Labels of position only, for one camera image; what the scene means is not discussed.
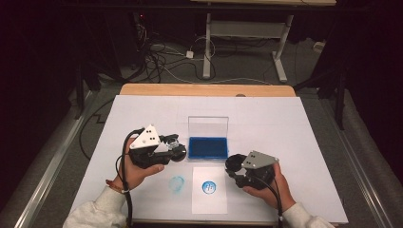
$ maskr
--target human hand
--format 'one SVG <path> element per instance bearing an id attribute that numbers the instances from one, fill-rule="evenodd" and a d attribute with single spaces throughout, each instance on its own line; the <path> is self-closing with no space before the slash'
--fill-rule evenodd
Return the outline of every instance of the human hand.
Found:
<path id="1" fill-rule="evenodd" d="M 281 174 L 281 169 L 279 167 L 279 163 L 276 162 L 273 164 L 273 168 L 275 170 L 275 180 L 272 181 L 270 186 L 280 195 L 281 198 L 281 207 L 282 211 L 286 211 L 288 208 L 292 207 L 296 202 L 291 196 L 290 188 L 288 186 L 287 179 L 285 179 L 284 175 Z M 268 205 L 278 209 L 278 202 L 276 197 L 270 191 L 269 188 L 263 188 L 261 190 L 257 190 L 250 186 L 244 186 L 243 191 L 247 192 L 249 195 L 263 199 Z"/>
<path id="2" fill-rule="evenodd" d="M 133 143 L 134 139 L 130 138 L 127 142 L 126 148 L 125 148 L 125 153 L 128 153 L 129 146 L 131 143 Z M 128 188 L 130 190 L 136 188 L 139 186 L 146 177 L 157 174 L 161 171 L 163 171 L 164 166 L 163 164 L 155 164 L 152 165 L 146 169 L 142 169 L 139 166 L 133 164 L 131 159 L 126 156 L 125 157 L 125 179 L 128 184 Z M 119 175 L 122 176 L 122 166 L 119 165 Z M 116 176 L 116 178 L 112 182 L 115 186 L 124 189 L 124 185 L 122 183 L 122 180 L 119 178 L 119 176 Z"/>

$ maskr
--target transparent container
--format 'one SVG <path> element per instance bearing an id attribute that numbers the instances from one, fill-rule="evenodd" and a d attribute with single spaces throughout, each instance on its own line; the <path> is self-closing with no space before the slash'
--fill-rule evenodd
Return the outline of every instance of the transparent container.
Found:
<path id="1" fill-rule="evenodd" d="M 188 159 L 224 161 L 228 158 L 228 117 L 188 117 Z"/>

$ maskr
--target blue printed symbol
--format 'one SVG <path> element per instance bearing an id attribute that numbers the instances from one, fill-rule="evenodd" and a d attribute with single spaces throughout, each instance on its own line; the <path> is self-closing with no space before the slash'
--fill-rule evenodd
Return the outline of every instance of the blue printed symbol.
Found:
<path id="1" fill-rule="evenodd" d="M 202 191 L 205 194 L 213 194 L 216 191 L 216 184 L 212 181 L 206 181 L 202 184 Z"/>

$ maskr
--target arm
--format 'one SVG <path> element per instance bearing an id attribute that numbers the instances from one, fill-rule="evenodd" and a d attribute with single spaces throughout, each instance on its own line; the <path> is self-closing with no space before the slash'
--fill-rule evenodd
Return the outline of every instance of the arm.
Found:
<path id="1" fill-rule="evenodd" d="M 146 169 L 134 165 L 130 159 L 125 159 L 126 181 L 130 190 L 139 186 L 146 177 L 159 173 L 163 170 L 163 165 L 156 164 Z M 123 227 L 125 225 L 125 215 L 121 209 L 125 203 L 125 195 L 119 189 L 123 189 L 123 184 L 119 176 L 113 180 L 111 186 L 106 187 L 102 194 L 95 200 L 84 203 L 75 209 L 66 219 L 64 228 L 77 227 Z"/>
<path id="2" fill-rule="evenodd" d="M 281 197 L 283 217 L 288 221 L 291 227 L 334 227 L 323 218 L 311 216 L 301 203 L 296 203 L 291 196 L 287 179 L 285 179 L 284 175 L 282 175 L 279 164 L 275 163 L 273 164 L 273 167 L 275 169 L 275 180 L 278 185 L 279 195 Z M 273 187 L 273 189 L 277 190 L 274 181 L 270 185 Z M 255 188 L 245 186 L 243 187 L 243 191 L 254 197 L 263 199 L 269 206 L 278 209 L 277 200 L 268 188 L 257 190 Z"/>

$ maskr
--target white table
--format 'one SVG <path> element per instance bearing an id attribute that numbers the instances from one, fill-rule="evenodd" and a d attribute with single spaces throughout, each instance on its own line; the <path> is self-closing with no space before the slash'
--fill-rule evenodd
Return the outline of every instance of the white table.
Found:
<path id="1" fill-rule="evenodd" d="M 145 85 L 143 92 L 151 87 L 153 85 Z M 194 93 L 197 94 L 198 88 L 216 89 L 220 85 L 154 87 L 155 94 L 160 94 L 162 88 L 176 88 L 173 93 L 180 93 L 181 87 L 185 94 L 191 90 L 195 90 Z M 278 91 L 279 88 L 269 85 L 222 86 L 228 88 L 228 91 L 233 91 L 231 89 L 234 87 L 244 87 L 251 91 L 258 90 L 256 88 L 269 91 L 273 88 Z M 124 88 L 121 94 L 130 94 L 129 89 Z M 313 215 L 324 217 L 334 224 L 348 222 L 299 98 L 174 94 L 116 97 L 72 210 L 86 201 L 95 200 L 104 189 L 105 179 L 116 175 L 115 160 L 121 154 L 122 143 L 128 132 L 154 124 L 160 135 L 179 134 L 179 141 L 187 146 L 188 116 L 227 116 L 229 155 L 247 155 L 249 151 L 257 150 L 279 158 L 282 171 L 297 201 L 301 201 Z M 276 224 L 277 212 L 274 209 L 269 208 L 261 199 L 244 193 L 227 176 L 225 186 L 228 214 L 192 214 L 192 170 L 197 166 L 218 166 L 224 169 L 223 162 L 171 162 L 162 173 L 147 178 L 142 185 L 131 191 L 134 219 L 178 223 Z M 177 176 L 184 179 L 180 194 L 174 194 L 168 188 L 169 181 Z"/>
<path id="2" fill-rule="evenodd" d="M 264 5 L 284 5 L 312 7 L 334 6 L 336 0 L 191 0 L 195 2 L 232 3 L 232 4 L 264 4 Z M 203 62 L 203 75 L 205 79 L 210 78 L 211 36 L 235 36 L 235 37 L 257 37 L 257 38 L 279 38 L 278 50 L 272 52 L 273 61 L 278 73 L 278 78 L 282 83 L 287 82 L 284 67 L 281 63 L 281 54 L 287 41 L 294 15 L 288 15 L 284 23 L 263 23 L 263 22 L 240 22 L 240 21 L 213 21 L 211 13 L 207 13 L 205 52 Z"/>

